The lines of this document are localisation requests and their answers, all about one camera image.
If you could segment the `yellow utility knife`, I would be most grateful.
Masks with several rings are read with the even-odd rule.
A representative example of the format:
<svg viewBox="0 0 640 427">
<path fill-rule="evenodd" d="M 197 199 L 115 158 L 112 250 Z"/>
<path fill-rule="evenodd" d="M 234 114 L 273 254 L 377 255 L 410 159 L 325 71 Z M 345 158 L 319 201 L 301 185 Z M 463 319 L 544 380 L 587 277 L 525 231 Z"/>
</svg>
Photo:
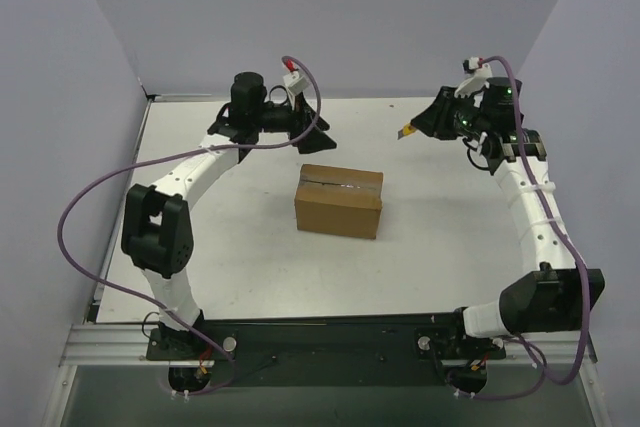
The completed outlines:
<svg viewBox="0 0 640 427">
<path fill-rule="evenodd" d="M 398 132 L 397 139 L 401 140 L 417 132 L 417 129 L 410 123 L 405 124 Z"/>
</svg>

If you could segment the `brown cardboard express box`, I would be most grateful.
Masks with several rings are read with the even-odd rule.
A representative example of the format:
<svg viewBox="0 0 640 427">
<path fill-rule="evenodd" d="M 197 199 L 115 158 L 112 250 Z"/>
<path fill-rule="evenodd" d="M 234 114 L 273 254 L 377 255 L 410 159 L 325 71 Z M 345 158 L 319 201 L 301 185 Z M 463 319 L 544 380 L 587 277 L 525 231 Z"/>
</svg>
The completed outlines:
<svg viewBox="0 0 640 427">
<path fill-rule="evenodd" d="M 297 229 L 375 239 L 383 208 L 383 181 L 381 172 L 302 165 L 294 197 Z"/>
</svg>

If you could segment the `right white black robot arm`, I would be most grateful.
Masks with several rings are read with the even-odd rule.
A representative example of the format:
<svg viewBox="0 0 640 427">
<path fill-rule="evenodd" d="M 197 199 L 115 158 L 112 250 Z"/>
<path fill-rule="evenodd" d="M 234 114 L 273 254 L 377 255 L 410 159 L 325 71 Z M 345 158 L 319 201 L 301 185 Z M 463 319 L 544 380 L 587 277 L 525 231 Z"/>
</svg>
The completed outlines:
<svg viewBox="0 0 640 427">
<path fill-rule="evenodd" d="M 545 146 L 537 131 L 523 127 L 514 103 L 520 88 L 518 80 L 490 78 L 476 101 L 443 86 L 410 122 L 438 140 L 462 139 L 483 157 L 515 225 L 524 274 L 496 301 L 464 309 L 465 332 L 477 338 L 587 331 L 605 286 L 602 271 L 587 268 L 568 238 Z"/>
</svg>

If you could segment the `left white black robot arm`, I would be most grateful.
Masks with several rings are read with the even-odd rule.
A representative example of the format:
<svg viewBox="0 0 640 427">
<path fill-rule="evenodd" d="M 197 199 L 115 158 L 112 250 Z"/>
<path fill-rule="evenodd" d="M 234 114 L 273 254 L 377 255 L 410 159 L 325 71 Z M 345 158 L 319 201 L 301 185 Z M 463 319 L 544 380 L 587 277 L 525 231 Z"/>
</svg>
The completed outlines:
<svg viewBox="0 0 640 427">
<path fill-rule="evenodd" d="M 292 67 L 276 103 L 255 72 L 235 76 L 230 99 L 207 129 L 195 155 L 145 186 L 133 185 L 125 199 L 121 249 L 141 270 L 153 297 L 161 303 L 159 332 L 183 358 L 204 349 L 204 314 L 197 305 L 186 273 L 194 251 L 190 212 L 205 192 L 239 165 L 258 145 L 263 133 L 283 133 L 301 155 L 332 150 L 329 125 L 305 98 L 316 82 Z"/>
</svg>

